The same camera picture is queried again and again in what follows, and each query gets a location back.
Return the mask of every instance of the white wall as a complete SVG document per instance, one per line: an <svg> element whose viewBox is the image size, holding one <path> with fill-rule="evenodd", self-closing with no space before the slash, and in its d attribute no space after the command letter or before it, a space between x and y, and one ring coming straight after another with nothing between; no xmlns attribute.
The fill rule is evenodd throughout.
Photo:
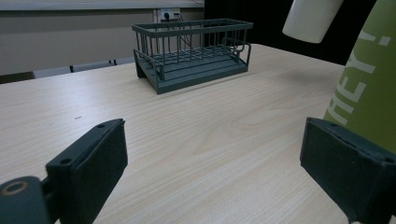
<svg viewBox="0 0 396 224"><path fill-rule="evenodd" d="M0 75L133 57L134 23L153 22L152 8L0 11ZM202 20L202 7L182 8Z"/></svg>
<svg viewBox="0 0 396 224"><path fill-rule="evenodd" d="M204 0L0 0L0 10L80 10L203 7Z"/></svg>

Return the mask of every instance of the white cylinder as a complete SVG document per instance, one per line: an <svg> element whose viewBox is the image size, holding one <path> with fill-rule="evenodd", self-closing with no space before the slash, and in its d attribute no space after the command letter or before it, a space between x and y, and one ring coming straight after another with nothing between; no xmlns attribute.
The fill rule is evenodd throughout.
<svg viewBox="0 0 396 224"><path fill-rule="evenodd" d="M309 43L320 43L343 1L294 0L283 34Z"/></svg>

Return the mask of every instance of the dark background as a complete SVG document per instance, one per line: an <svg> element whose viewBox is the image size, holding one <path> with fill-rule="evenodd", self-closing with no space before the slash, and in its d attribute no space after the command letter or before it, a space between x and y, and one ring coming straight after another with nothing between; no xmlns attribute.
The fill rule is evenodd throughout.
<svg viewBox="0 0 396 224"><path fill-rule="evenodd" d="M282 33L292 0L205 0L205 19L253 22L247 42L345 65L361 27L375 0L344 0L327 34L319 44L307 43Z"/></svg>

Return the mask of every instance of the light wood tabletop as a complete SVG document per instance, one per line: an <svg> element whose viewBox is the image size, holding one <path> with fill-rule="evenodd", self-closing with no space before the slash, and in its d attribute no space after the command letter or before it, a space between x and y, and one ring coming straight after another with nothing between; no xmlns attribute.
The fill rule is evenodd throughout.
<svg viewBox="0 0 396 224"><path fill-rule="evenodd" d="M300 165L344 66L252 45L248 72L156 94L134 63L0 85L0 183L125 119L128 166L95 223L344 223Z"/></svg>

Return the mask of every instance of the power socket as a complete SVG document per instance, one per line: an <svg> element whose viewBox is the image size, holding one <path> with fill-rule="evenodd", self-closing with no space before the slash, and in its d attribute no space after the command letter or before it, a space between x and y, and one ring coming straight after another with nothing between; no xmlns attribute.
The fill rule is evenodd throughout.
<svg viewBox="0 0 396 224"><path fill-rule="evenodd" d="M180 14L180 8L173 7L173 8L161 8L161 21L166 21L165 13L169 15L169 21L171 20L178 20L177 13Z"/></svg>

